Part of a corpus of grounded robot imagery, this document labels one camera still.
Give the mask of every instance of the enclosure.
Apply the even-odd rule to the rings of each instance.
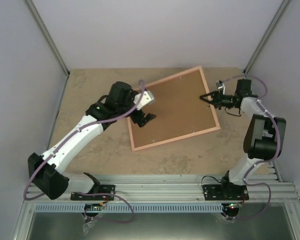
[[[157,145],[151,136],[144,148],[134,148],[131,123],[120,119],[71,161],[68,173],[115,185],[135,210],[131,224],[97,221],[84,234],[84,207],[100,201],[73,201],[68,193],[24,200],[28,157],[58,143],[113,83],[136,88],[139,79],[150,84],[197,66],[205,90],[233,76],[262,79],[263,104],[286,119],[282,154],[249,179],[271,188],[262,215],[227,221],[222,207],[231,201],[205,200],[202,177],[220,180],[236,166],[250,124],[245,114],[218,109],[213,131],[196,134],[201,129],[192,125],[188,138]],[[235,92],[237,79],[226,82],[226,94]],[[255,94],[264,93],[252,84]],[[239,216],[257,213],[268,200],[266,186],[247,190]],[[28,196],[38,193],[32,184]],[[109,203],[102,216],[130,217],[122,202],[113,204],[118,209]],[[299,240],[300,0],[0,1],[0,240],[57,238]]]

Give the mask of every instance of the black mounting plate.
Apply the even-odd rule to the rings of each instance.
[[[89,193],[98,193],[98,194],[110,194],[110,193],[116,192],[116,185],[106,185],[106,184],[100,184],[98,186],[97,191],[95,192],[89,192]],[[107,198],[104,198],[102,195],[100,196],[83,196],[79,193],[73,192],[71,193],[70,199],[72,201],[113,201],[113,196],[107,196]]]
[[[244,197],[244,200],[249,200],[249,193],[247,191],[247,186],[242,185],[241,187],[242,187],[241,192]],[[223,197],[223,195],[221,193],[221,185],[220,184],[205,184],[205,185],[202,185],[202,189],[203,189],[204,199],[206,201],[214,201],[214,200],[242,201],[243,200],[241,195],[232,196],[231,199],[226,199],[225,197]]]

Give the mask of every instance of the metal floor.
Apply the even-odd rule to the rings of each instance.
[[[263,207],[244,205],[243,216]],[[127,213],[108,213],[105,218],[126,220]],[[98,221],[83,234],[84,217],[80,213],[35,213],[28,240],[294,240],[286,209],[272,204],[259,217],[226,221],[219,213],[137,213],[130,224]]]

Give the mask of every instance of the cable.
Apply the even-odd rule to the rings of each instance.
[[[228,114],[228,115],[231,115],[231,116],[234,116],[234,117],[241,117],[241,116],[242,116],[242,115],[241,115],[241,109],[239,109],[239,113],[238,113],[238,114],[230,113],[230,112],[228,112],[226,109],[230,109],[230,108],[227,108],[227,107],[224,108],[224,111],[225,111],[226,114]]]
[[[212,179],[214,179],[217,183],[221,184],[221,181],[218,181],[214,176],[207,176],[207,175],[206,175],[206,176],[203,176],[203,177],[201,178],[201,187],[202,187],[202,190],[204,190],[202,181],[204,180],[205,177],[212,178]]]
[[[134,212],[133,207],[124,198],[122,198],[118,195],[111,194],[111,193],[83,193],[83,192],[77,192],[77,194],[80,194],[82,196],[110,196],[110,197],[115,197],[115,198],[118,198],[121,201],[123,201],[128,206],[128,208],[131,210],[131,218],[129,220],[126,220],[126,221],[112,220],[112,219],[102,218],[102,217],[98,217],[98,216],[87,216],[87,210],[88,209],[86,209],[83,213],[83,215],[86,219],[91,219],[91,220],[98,219],[98,220],[101,220],[101,221],[106,221],[106,222],[115,223],[115,224],[129,224],[129,223],[132,223],[132,221],[135,219],[135,212]]]
[[[261,83],[263,85],[263,87],[264,87],[264,94],[262,96],[260,96],[258,99],[262,99],[263,97],[265,97],[268,94],[268,87],[267,87],[266,83],[264,81],[262,81],[260,78],[256,77],[256,76],[252,76],[252,75],[249,75],[249,76],[237,75],[237,76],[233,76],[233,77],[227,78],[227,79],[223,80],[222,82],[226,83],[226,82],[228,82],[228,81],[230,81],[232,79],[243,78],[243,77],[255,79],[259,83]]]
[[[81,127],[79,127],[78,130],[76,131],[73,131],[66,139],[64,139],[60,145],[53,151],[53,154],[50,154],[46,160],[44,160],[38,167],[37,169],[33,172],[33,174],[31,175],[27,185],[25,186],[24,188],[24,191],[23,191],[23,199],[26,200],[26,201],[31,201],[31,200],[35,200],[37,198],[40,198],[42,197],[43,195],[45,195],[44,193],[40,193],[39,195],[37,196],[34,196],[34,197],[27,197],[27,193],[28,193],[28,190],[29,190],[29,187],[32,183],[32,181],[35,179],[36,175],[38,174],[38,172],[43,168],[43,166],[51,159],[54,157],[54,154],[56,154],[65,144],[66,142],[68,142],[74,135],[76,135],[77,133],[81,132],[83,129],[87,128],[87,127],[90,127],[92,125],[96,125],[96,124],[105,124],[105,123],[110,123],[110,122],[114,122],[114,121],[117,121],[119,119],[122,119],[126,116],[128,116],[130,113],[132,113],[136,108],[137,106],[140,104],[143,96],[144,96],[144,92],[146,90],[146,86],[145,86],[145,82],[143,80],[139,80],[139,88],[141,89],[141,96],[140,98],[138,99],[137,103],[130,109],[128,110],[127,112],[125,112],[124,114],[120,115],[120,116],[117,116],[117,117],[114,117],[114,118],[110,118],[110,119],[106,119],[106,120],[100,120],[100,121],[94,121],[94,122],[90,122],[86,125],[83,125]]]

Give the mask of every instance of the white wall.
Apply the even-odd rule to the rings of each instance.
[[[28,156],[51,133],[65,76],[22,0],[0,0],[0,240],[9,240]]]
[[[284,146],[277,161],[284,180],[294,181],[300,195],[300,0],[292,1],[251,73],[269,88],[264,99],[268,109],[286,118]]]
[[[34,0],[67,67],[244,68],[282,0]]]

